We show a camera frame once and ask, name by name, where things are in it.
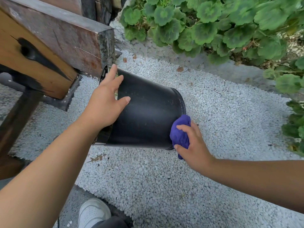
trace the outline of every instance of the microfiber cloth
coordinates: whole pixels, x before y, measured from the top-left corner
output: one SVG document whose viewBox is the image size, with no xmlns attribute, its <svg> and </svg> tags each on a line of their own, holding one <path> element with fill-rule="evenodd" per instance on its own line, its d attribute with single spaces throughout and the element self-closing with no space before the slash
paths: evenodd
<svg viewBox="0 0 304 228">
<path fill-rule="evenodd" d="M 189 148 L 189 138 L 186 132 L 177 129 L 178 125 L 191 126 L 191 118 L 188 115 L 183 114 L 178 118 L 171 127 L 170 138 L 172 140 L 173 147 L 177 144 L 185 149 Z M 178 159 L 183 160 L 182 156 L 178 154 Z"/>
</svg>

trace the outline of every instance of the wooden bench leg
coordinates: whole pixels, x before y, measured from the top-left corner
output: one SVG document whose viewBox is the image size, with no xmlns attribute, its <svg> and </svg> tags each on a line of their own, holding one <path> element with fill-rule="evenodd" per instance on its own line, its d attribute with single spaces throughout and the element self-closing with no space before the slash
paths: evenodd
<svg viewBox="0 0 304 228">
<path fill-rule="evenodd" d="M 21 160 L 8 156 L 21 131 L 35 111 L 43 94 L 26 90 L 0 125 L 0 180 L 17 175 L 24 166 Z"/>
</svg>

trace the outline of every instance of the black cylindrical bin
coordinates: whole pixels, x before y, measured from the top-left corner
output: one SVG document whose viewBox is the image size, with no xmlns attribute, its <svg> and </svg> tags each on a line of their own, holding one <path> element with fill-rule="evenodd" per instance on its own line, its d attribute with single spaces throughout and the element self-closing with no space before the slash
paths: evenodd
<svg viewBox="0 0 304 228">
<path fill-rule="evenodd" d="M 100 81 L 109 69 L 103 69 Z M 180 93 L 120 69 L 118 75 L 123 75 L 124 80 L 117 99 L 130 96 L 131 101 L 116 122 L 99 132 L 94 145 L 173 149 L 171 126 L 186 114 Z"/>
</svg>

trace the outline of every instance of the sneaker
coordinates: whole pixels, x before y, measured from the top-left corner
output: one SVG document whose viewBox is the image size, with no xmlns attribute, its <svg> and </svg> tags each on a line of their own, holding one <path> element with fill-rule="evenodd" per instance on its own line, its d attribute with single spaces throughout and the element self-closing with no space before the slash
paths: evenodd
<svg viewBox="0 0 304 228">
<path fill-rule="evenodd" d="M 100 199 L 92 198 L 82 204 L 78 228 L 92 228 L 96 223 L 111 218 L 109 207 Z"/>
</svg>

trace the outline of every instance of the left arm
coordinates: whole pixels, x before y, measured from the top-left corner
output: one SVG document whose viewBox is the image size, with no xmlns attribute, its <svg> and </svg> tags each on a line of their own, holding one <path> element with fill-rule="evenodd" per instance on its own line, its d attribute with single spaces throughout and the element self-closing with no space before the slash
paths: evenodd
<svg viewBox="0 0 304 228">
<path fill-rule="evenodd" d="M 0 227 L 52 227 L 98 132 L 111 125 L 130 98 L 115 100 L 123 80 L 113 65 L 82 115 L 0 191 Z"/>
</svg>

